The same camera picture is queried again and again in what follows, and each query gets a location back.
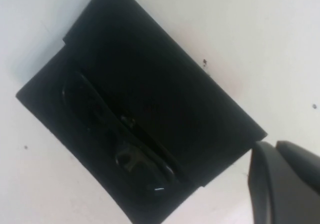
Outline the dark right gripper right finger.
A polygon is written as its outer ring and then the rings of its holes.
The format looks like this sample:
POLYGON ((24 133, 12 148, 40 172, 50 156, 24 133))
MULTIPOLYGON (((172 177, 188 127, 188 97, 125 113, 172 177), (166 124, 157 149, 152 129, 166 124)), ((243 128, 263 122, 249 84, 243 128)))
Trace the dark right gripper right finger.
POLYGON ((305 183, 320 183, 319 156, 289 141, 278 141, 276 149, 305 183))

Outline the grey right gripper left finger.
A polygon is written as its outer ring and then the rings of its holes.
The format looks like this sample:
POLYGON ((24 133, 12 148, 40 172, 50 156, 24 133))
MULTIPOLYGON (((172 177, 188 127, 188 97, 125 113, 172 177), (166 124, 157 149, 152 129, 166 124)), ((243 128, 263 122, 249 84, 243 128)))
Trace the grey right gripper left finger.
POLYGON ((256 224, 318 224, 320 184, 305 183, 276 146, 252 149, 248 187, 256 224))

